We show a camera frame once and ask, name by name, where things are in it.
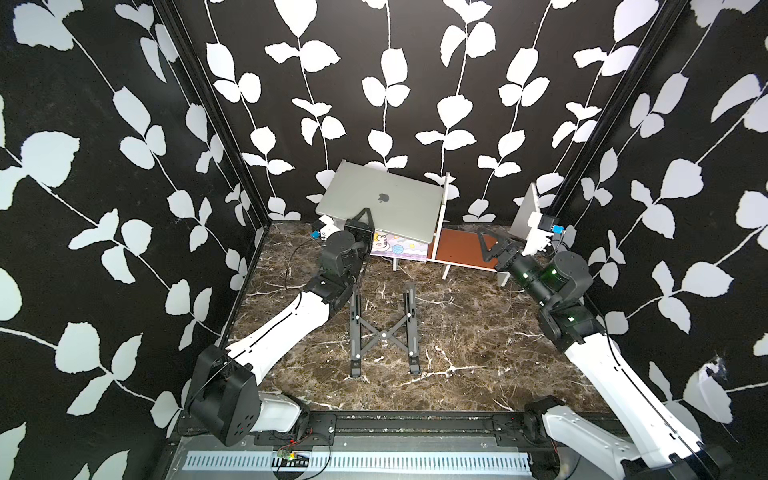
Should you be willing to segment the silver laptop computer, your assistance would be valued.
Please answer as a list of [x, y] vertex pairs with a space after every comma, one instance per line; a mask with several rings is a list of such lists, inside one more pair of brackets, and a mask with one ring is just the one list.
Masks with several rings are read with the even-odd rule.
[[367, 208], [376, 229], [429, 244], [442, 198], [437, 185], [344, 161], [316, 213], [347, 220]]

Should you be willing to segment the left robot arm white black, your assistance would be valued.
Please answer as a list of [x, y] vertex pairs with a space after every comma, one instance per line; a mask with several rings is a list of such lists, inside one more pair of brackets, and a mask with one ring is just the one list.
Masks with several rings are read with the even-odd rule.
[[375, 224], [369, 208], [346, 220], [324, 241], [319, 270], [279, 314], [225, 348], [212, 345], [197, 358], [184, 408], [223, 445], [252, 432], [294, 429], [298, 402], [262, 394], [265, 376], [297, 343], [332, 319], [360, 283], [372, 250]]

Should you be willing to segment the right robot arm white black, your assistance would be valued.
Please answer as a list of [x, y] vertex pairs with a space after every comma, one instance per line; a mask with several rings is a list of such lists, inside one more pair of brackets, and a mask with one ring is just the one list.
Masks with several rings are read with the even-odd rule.
[[622, 439], [582, 418], [554, 397], [526, 408], [527, 433], [571, 448], [612, 479], [727, 479], [732, 459], [701, 438], [658, 400], [621, 356], [606, 322], [581, 303], [593, 279], [586, 260], [561, 251], [546, 265], [523, 252], [521, 244], [499, 235], [482, 244], [484, 261], [494, 261], [539, 306], [544, 336], [591, 382], [624, 427]]

